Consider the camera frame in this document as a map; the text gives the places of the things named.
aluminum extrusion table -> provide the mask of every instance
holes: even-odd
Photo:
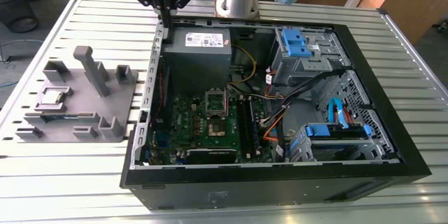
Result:
[[[182,15],[213,16],[214,2],[194,0]],[[0,111],[0,222],[93,223],[437,223],[448,220],[448,92],[387,15],[345,7],[261,4],[263,19],[345,24],[399,112],[433,176],[355,201],[150,212],[119,187],[127,141],[122,143],[23,143],[35,92],[50,59],[82,68],[73,52],[94,48],[106,68],[139,70],[142,93],[158,18],[137,0],[70,0],[38,55]],[[142,96],[134,97],[139,107]],[[138,120],[131,109],[127,131]]]

label on case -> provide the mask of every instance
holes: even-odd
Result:
[[[279,153],[281,157],[283,157],[283,148],[281,147],[281,145],[278,145],[275,151]]]
[[[310,50],[319,50],[319,46],[318,45],[309,45]]]
[[[273,75],[267,74],[267,84],[273,84]]]
[[[223,34],[187,33],[186,47],[225,47]]]

small circuit board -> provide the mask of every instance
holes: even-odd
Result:
[[[262,130],[261,119],[265,117],[265,104],[262,99],[223,98],[214,94],[209,97],[175,97],[173,111],[173,125],[170,132],[155,132],[150,156],[158,157],[161,165],[185,164],[187,155],[193,149],[229,150],[237,153],[237,163],[273,162],[273,148],[269,143],[261,144],[258,132]],[[243,111],[243,104],[251,104]],[[207,105],[214,110],[225,106],[225,116],[209,116]],[[241,114],[246,113],[254,120],[246,119]]]

open computer tower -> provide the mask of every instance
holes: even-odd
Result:
[[[431,174],[349,28],[158,25],[122,188],[149,209],[357,200]]]

green circuit board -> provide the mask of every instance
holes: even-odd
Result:
[[[238,151],[238,163],[261,163],[273,161],[271,146],[259,149],[261,155],[242,155],[242,140],[238,117],[239,98],[229,98],[227,104],[221,104],[217,97],[210,100],[213,110],[227,107],[227,116],[206,116],[206,97],[179,96],[174,100],[173,125],[169,133],[169,145],[159,148],[159,160],[163,164],[174,164],[177,151],[193,148],[234,149]],[[262,99],[254,99],[254,111],[258,117],[265,117],[265,104]]]

